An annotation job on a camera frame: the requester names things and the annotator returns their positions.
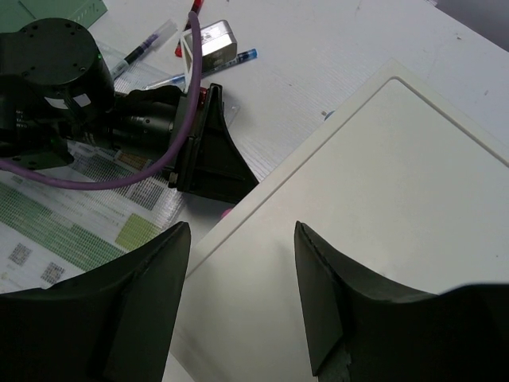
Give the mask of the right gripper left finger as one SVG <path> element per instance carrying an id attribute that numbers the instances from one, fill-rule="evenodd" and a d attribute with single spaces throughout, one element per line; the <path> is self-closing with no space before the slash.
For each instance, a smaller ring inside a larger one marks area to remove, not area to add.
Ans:
<path id="1" fill-rule="evenodd" d="M 180 222 L 57 283 L 1 296 L 4 381 L 159 381 L 188 268 Z"/>

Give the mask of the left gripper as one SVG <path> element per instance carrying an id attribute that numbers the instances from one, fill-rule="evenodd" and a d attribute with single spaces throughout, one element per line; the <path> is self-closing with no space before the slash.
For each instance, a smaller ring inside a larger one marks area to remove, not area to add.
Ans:
<path id="1" fill-rule="evenodd" d="M 187 95 L 174 86 L 115 95 L 107 115 L 107 146 L 157 161 L 185 120 Z M 201 88 L 186 143 L 161 174 L 170 188 L 216 201 L 241 201 L 258 180 L 227 128 L 223 87 Z"/>

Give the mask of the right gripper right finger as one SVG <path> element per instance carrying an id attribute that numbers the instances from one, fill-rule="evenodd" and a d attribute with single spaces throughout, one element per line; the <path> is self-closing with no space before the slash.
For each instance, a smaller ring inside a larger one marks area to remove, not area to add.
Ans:
<path id="1" fill-rule="evenodd" d="M 416 290 L 356 262 L 301 222 L 294 253 L 318 380 L 507 380 L 507 285 Z"/>

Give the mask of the clear plastic document pouch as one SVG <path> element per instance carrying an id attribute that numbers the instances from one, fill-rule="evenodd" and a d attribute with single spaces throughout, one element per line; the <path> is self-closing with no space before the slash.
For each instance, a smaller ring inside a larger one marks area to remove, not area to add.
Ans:
<path id="1" fill-rule="evenodd" d="M 138 62 L 115 81 L 120 92 L 169 76 Z M 70 142 L 74 162 L 45 171 L 74 181 L 109 181 L 151 161 Z M 48 288 L 151 240 L 179 214 L 183 196 L 162 177 L 123 189 L 58 189 L 1 171 L 1 294 Z"/>

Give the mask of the pink drawer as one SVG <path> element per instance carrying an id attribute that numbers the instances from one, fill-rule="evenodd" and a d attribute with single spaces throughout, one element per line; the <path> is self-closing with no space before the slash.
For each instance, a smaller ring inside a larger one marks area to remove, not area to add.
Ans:
<path id="1" fill-rule="evenodd" d="M 221 219 L 223 219 L 232 209 L 227 209 L 225 210 L 222 215 L 221 215 Z"/>

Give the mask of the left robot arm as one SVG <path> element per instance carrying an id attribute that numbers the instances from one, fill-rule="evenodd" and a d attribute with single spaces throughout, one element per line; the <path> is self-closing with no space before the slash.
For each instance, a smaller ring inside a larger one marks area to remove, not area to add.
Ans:
<path id="1" fill-rule="evenodd" d="M 186 90 L 164 85 L 117 92 L 92 35 L 63 18 L 1 35 L 1 168 L 60 189 L 120 189 L 154 175 L 169 187 L 227 203 L 258 180 L 235 147 L 224 118 L 223 89 L 200 85 L 200 63 Z M 112 181 L 45 175 L 72 164 L 74 141 L 152 161 Z"/>

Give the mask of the dark blue pen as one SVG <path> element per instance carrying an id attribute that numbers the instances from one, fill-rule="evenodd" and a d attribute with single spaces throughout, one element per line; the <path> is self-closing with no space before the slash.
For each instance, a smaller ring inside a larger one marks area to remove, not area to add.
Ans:
<path id="1" fill-rule="evenodd" d="M 168 20 L 152 32 L 139 46 L 122 58 L 111 70 L 113 80 L 119 78 L 130 66 L 141 60 L 147 53 L 160 48 L 177 32 L 177 25 Z"/>

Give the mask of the white drawer cabinet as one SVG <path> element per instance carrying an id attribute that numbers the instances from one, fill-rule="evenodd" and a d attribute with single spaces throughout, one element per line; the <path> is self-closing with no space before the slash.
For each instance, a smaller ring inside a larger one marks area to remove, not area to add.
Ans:
<path id="1" fill-rule="evenodd" d="M 294 230 L 430 294 L 508 287 L 508 148 L 383 66 L 191 250 L 172 355 L 196 381 L 320 381 Z"/>

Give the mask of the green mesh file organizer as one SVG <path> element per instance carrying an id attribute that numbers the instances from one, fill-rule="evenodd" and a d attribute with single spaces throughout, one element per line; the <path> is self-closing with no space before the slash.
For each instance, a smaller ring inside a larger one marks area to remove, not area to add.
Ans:
<path id="1" fill-rule="evenodd" d="M 1 0 L 1 32 L 43 18 L 65 18 L 88 28 L 107 12 L 101 0 Z"/>

